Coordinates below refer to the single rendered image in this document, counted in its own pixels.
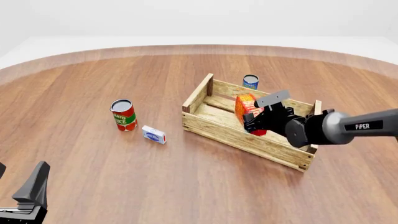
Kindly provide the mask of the orange printed food box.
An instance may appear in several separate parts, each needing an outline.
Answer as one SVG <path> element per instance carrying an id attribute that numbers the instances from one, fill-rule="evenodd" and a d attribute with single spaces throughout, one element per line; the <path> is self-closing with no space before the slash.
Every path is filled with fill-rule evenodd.
<path id="1" fill-rule="evenodd" d="M 264 111 L 264 108 L 256 108 L 254 106 L 255 100 L 255 96 L 250 93 L 238 95 L 236 97 L 234 113 L 241 124 L 243 124 L 244 114 L 253 113 L 254 117 L 256 117 Z"/>

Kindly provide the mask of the red tomato sauce tin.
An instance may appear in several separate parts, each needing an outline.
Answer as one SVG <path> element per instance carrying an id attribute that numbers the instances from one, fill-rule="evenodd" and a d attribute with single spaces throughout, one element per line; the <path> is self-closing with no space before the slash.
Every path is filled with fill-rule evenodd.
<path id="1" fill-rule="evenodd" d="M 116 125 L 120 131 L 128 132 L 136 128 L 136 114 L 130 100 L 118 99 L 111 104 L 109 110 L 112 112 Z"/>

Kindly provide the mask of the blue printed tin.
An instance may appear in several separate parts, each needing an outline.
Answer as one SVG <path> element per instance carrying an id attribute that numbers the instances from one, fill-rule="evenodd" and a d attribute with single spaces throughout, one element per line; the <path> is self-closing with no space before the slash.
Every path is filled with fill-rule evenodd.
<path id="1" fill-rule="evenodd" d="M 259 78 L 253 74 L 247 74 L 243 78 L 243 87 L 257 90 L 259 84 Z"/>

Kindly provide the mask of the wooden slat tray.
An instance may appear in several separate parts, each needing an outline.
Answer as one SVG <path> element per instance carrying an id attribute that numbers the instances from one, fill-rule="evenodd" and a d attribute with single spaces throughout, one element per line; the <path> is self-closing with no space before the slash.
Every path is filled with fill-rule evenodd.
<path id="1" fill-rule="evenodd" d="M 236 97 L 245 93 L 256 97 L 267 96 L 262 91 L 215 80 L 213 74 L 208 74 L 182 105 L 183 127 L 298 171 L 307 171 L 318 146 L 297 149 L 285 137 L 272 131 L 264 136 L 246 132 L 234 114 Z"/>

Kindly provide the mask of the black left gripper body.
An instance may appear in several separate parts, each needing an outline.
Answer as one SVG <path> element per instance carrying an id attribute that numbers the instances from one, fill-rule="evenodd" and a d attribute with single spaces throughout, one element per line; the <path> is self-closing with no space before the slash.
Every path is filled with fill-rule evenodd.
<path id="1" fill-rule="evenodd" d="M 0 208 L 0 224 L 42 224 L 47 209 L 33 206 L 27 210 L 18 208 Z"/>

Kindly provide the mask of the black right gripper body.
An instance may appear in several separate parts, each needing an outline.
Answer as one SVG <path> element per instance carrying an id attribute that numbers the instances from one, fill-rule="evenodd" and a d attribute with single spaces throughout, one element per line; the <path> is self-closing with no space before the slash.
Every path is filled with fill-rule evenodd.
<path id="1" fill-rule="evenodd" d="M 285 132 L 286 124 L 294 117 L 294 109 L 285 107 L 282 104 L 265 106 L 258 117 L 257 129 Z"/>

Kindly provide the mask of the white blue butter box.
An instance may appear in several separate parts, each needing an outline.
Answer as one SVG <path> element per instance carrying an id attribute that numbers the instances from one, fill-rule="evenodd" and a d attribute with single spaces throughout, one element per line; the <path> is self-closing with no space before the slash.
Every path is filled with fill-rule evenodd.
<path id="1" fill-rule="evenodd" d="M 149 126 L 143 126 L 142 133 L 144 138 L 150 139 L 157 143 L 165 144 L 167 142 L 165 133 L 155 128 L 151 128 Z"/>

